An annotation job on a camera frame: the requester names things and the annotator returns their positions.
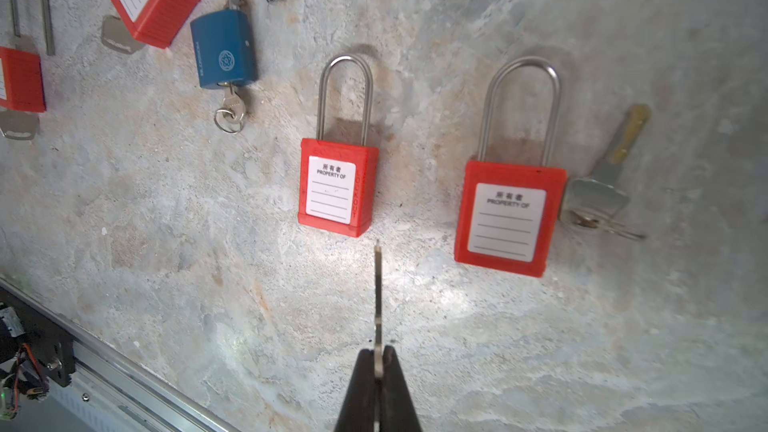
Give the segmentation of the silver key with ring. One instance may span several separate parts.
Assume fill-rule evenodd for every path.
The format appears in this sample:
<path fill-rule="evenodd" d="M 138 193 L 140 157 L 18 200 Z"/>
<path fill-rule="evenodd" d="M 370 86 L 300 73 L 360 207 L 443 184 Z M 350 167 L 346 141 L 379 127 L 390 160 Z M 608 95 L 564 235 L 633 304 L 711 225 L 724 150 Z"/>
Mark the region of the silver key with ring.
<path fill-rule="evenodd" d="M 568 181 L 559 212 L 561 223 L 574 230 L 604 231 L 633 241 L 647 237 L 618 222 L 616 215 L 630 202 L 630 197 L 618 188 L 618 179 L 651 114 L 647 104 L 629 107 L 592 172 Z"/>

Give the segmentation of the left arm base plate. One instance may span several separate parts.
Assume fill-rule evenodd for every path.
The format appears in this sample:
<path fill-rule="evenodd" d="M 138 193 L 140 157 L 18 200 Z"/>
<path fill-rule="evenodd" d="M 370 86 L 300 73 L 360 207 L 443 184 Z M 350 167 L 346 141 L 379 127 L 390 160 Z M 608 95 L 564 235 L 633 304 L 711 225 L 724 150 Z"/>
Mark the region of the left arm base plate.
<path fill-rule="evenodd" d="M 1 363 L 27 345 L 41 371 L 61 387 L 75 372 L 73 336 L 7 288 L 1 287 Z"/>

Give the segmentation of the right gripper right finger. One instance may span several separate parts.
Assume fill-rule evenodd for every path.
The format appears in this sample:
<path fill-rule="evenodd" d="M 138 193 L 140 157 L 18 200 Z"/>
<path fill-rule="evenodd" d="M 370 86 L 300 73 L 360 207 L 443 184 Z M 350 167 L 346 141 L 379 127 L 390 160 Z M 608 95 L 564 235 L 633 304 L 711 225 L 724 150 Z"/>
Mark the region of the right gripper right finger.
<path fill-rule="evenodd" d="M 387 345 L 384 348 L 383 366 L 379 393 L 380 430 L 422 432 L 418 414 L 393 346 Z"/>

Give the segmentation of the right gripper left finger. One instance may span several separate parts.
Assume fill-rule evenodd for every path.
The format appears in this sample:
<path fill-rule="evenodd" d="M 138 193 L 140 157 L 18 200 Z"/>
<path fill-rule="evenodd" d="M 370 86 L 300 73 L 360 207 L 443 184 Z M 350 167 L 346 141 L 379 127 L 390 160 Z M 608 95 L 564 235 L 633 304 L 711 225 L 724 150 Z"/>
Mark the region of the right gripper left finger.
<path fill-rule="evenodd" d="M 334 431 L 373 432 L 376 404 L 374 352 L 362 349 L 358 353 Z"/>

